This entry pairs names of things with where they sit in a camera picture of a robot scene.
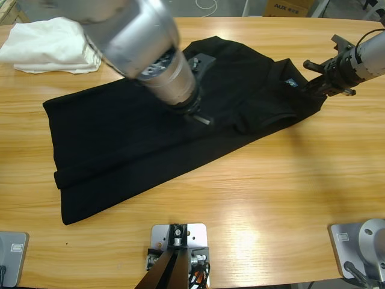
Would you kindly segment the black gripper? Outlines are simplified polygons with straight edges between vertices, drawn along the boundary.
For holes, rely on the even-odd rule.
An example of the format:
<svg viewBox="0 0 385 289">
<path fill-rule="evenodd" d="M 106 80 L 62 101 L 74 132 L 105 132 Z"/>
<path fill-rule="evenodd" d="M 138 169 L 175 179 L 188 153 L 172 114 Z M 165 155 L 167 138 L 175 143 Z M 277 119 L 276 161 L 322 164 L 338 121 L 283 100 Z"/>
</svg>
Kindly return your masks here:
<svg viewBox="0 0 385 289">
<path fill-rule="evenodd" d="M 334 58 L 331 58 L 321 64 L 306 60 L 303 63 L 305 69 L 324 74 L 324 79 L 315 78 L 309 81 L 302 92 L 310 95 L 335 96 L 343 94 L 354 96 L 354 89 L 360 83 L 360 78 L 356 74 L 355 68 L 351 64 L 353 56 L 351 52 L 354 49 L 340 52 Z"/>
<path fill-rule="evenodd" d="M 194 119 L 204 125 L 213 125 L 214 119 L 200 112 L 201 99 L 200 90 L 196 90 L 185 102 L 169 105 L 168 108 L 177 114 L 183 114 L 187 118 Z"/>
</svg>

